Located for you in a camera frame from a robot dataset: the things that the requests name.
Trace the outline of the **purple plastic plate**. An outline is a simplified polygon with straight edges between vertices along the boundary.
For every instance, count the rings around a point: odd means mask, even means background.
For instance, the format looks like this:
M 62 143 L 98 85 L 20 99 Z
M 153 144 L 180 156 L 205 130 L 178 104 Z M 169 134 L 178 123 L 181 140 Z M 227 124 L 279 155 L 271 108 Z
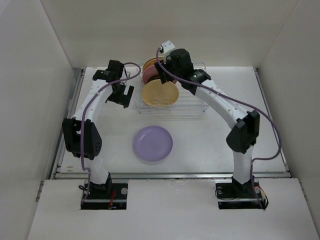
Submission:
M 165 128 L 151 125 L 135 134 L 132 146 L 135 155 L 141 160 L 158 163 L 172 151 L 173 138 Z

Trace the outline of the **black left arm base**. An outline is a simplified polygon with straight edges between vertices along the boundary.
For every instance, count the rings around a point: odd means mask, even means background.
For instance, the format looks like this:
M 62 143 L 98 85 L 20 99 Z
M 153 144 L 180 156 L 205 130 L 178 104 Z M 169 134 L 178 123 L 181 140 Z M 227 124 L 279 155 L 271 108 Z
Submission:
M 87 194 L 88 183 L 79 185 L 82 191 L 80 209 L 81 210 L 126 210 L 128 197 L 128 183 L 113 183 L 110 193 L 105 190 L 94 189 L 90 184 L 89 194 Z

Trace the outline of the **white wire dish rack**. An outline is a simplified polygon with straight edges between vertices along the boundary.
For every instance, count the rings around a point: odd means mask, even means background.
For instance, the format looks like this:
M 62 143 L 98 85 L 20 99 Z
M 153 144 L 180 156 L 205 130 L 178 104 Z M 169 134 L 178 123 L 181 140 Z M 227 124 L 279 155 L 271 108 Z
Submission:
M 143 88 L 145 83 L 143 81 L 144 73 L 140 73 L 140 80 L 136 84 L 136 108 L 140 114 L 149 115 L 164 115 L 170 118 L 187 116 L 188 118 L 196 118 L 201 116 L 209 107 L 203 100 L 195 97 L 189 91 L 182 88 L 181 84 L 177 82 L 178 97 L 175 102 L 171 102 L 167 96 L 154 98 L 150 104 L 143 100 Z

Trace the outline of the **pink plastic plate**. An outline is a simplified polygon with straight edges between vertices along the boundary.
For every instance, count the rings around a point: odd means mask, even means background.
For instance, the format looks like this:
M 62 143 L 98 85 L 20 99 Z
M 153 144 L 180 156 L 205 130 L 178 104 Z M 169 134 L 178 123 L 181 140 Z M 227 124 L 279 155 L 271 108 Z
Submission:
M 146 85 L 152 77 L 157 76 L 157 75 L 158 75 L 158 71 L 157 71 L 156 67 L 154 65 L 151 65 L 144 70 L 144 72 L 142 74 L 142 81 Z

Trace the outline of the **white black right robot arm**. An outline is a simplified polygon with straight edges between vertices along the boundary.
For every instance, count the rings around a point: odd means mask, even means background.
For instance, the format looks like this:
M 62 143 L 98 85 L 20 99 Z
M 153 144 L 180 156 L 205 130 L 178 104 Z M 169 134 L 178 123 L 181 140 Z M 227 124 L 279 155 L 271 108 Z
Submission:
M 250 191 L 253 149 L 260 133 L 260 114 L 247 111 L 244 103 L 225 95 L 203 69 L 194 68 L 183 48 L 156 51 L 155 68 L 162 84 L 178 81 L 191 94 L 207 103 L 230 128 L 226 143 L 233 152 L 232 193 L 243 197 Z

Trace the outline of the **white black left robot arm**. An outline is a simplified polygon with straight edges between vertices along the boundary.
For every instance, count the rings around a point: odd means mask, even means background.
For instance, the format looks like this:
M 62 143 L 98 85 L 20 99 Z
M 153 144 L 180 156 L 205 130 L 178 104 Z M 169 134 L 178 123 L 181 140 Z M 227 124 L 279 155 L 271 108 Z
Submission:
M 95 159 L 103 147 L 96 123 L 106 102 L 129 107 L 134 87 L 125 82 L 138 77 L 141 71 L 136 63 L 110 60 L 106 69 L 97 69 L 93 74 L 82 105 L 62 122 L 65 149 L 80 159 L 82 170 L 88 173 L 88 182 L 95 184 L 94 192 L 103 199 L 111 195 L 112 186 L 107 183 L 109 171 L 102 166 L 101 160 Z

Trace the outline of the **beige plastic plate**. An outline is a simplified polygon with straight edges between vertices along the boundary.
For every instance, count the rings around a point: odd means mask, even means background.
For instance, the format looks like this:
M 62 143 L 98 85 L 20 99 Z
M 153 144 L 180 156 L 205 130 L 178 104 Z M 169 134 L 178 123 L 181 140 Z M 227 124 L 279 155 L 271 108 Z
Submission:
M 153 58 L 147 60 L 145 62 L 145 64 L 143 65 L 142 71 L 144 72 L 147 68 L 149 68 L 150 66 L 153 66 L 156 62 L 157 62 L 156 57 L 153 57 Z

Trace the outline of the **yellow plastic plate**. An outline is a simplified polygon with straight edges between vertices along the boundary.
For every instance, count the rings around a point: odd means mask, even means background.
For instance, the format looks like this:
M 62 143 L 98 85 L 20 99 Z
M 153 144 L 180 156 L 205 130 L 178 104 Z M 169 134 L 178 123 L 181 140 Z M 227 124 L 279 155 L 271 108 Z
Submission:
M 162 84 L 160 79 L 148 82 L 142 89 L 142 99 L 148 106 L 170 106 L 179 98 L 178 87 L 172 82 Z

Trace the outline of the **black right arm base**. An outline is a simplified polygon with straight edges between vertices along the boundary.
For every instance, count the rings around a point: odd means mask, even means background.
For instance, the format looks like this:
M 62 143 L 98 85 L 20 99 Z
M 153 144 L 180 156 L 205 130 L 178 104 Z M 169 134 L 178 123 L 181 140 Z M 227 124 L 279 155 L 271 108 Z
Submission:
M 218 181 L 215 183 L 215 196 L 220 210 L 261 209 L 269 205 L 269 199 L 258 181 L 244 185 L 236 182 Z

